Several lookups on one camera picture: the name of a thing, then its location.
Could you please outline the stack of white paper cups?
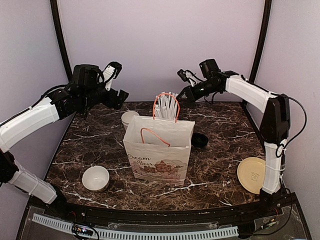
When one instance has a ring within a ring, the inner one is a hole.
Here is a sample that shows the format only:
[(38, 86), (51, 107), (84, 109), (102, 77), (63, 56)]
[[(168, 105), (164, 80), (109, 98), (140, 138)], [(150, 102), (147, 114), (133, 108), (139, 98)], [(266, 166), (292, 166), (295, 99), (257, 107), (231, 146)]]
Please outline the stack of white paper cups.
[(123, 124), (123, 127), (125, 131), (127, 130), (131, 120), (134, 118), (134, 116), (139, 116), (139, 113), (136, 111), (126, 111), (121, 116), (121, 122)]

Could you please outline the stack of black cup lids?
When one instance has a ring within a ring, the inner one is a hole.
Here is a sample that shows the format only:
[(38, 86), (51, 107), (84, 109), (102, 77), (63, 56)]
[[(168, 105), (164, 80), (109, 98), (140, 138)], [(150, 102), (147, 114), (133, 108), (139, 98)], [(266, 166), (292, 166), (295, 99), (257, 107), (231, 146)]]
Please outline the stack of black cup lids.
[(206, 135), (194, 132), (191, 137), (191, 145), (195, 148), (204, 148), (207, 146), (209, 139)]

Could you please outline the white paper takeout bag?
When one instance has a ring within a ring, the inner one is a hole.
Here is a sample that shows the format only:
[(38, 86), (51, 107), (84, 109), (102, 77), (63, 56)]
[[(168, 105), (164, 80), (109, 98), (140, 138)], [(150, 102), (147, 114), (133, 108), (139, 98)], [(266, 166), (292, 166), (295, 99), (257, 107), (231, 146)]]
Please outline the white paper takeout bag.
[(134, 116), (123, 143), (137, 179), (183, 185), (191, 153), (195, 122)]

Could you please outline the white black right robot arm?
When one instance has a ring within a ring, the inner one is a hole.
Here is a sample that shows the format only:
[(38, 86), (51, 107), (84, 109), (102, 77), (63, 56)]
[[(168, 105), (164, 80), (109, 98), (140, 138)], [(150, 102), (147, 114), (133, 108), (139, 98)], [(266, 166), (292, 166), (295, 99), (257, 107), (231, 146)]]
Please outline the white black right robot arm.
[(261, 191), (274, 194), (281, 189), (286, 167), (286, 150), (294, 138), (289, 137), (291, 128), (290, 101), (302, 104), (284, 93), (267, 90), (232, 70), (222, 71), (215, 59), (207, 59), (199, 64), (203, 79), (186, 69), (177, 75), (188, 85), (182, 89), (177, 99), (194, 103), (208, 95), (229, 93), (242, 99), (243, 104), (260, 111), (261, 120), (253, 120), (258, 129), (257, 136), (265, 151), (265, 177)]

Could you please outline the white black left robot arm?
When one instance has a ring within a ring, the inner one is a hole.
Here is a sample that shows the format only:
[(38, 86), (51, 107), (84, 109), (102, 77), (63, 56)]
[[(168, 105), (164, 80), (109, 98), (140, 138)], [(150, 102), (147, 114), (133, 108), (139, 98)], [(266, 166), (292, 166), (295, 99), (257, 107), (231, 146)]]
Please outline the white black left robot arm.
[(98, 104), (119, 110), (129, 93), (112, 88), (122, 65), (110, 62), (104, 70), (97, 65), (79, 64), (74, 67), (68, 84), (54, 86), (25, 110), (0, 124), (0, 182), (11, 184), (38, 198), (60, 218), (71, 213), (64, 195), (57, 187), (30, 173), (15, 160), (11, 148), (37, 130), (78, 113), (87, 116)]

